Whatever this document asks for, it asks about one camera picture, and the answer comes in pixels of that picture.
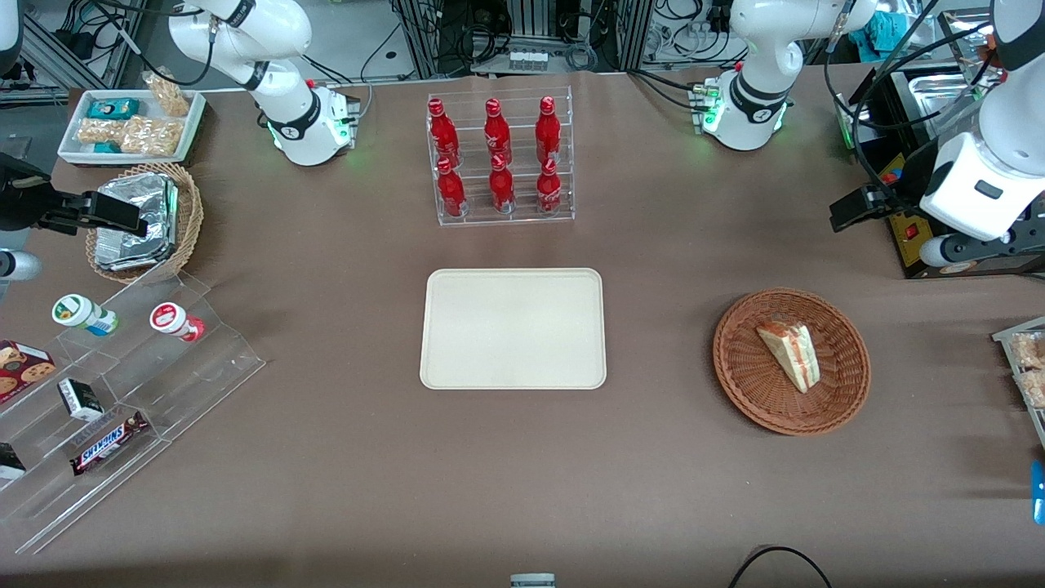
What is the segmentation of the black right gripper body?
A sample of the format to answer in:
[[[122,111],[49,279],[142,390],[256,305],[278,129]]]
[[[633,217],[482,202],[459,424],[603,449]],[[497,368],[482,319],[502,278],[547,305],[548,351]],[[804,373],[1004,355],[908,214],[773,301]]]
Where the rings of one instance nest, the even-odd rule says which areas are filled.
[[[1,152],[1,230],[38,224],[55,206],[50,177],[33,165]]]

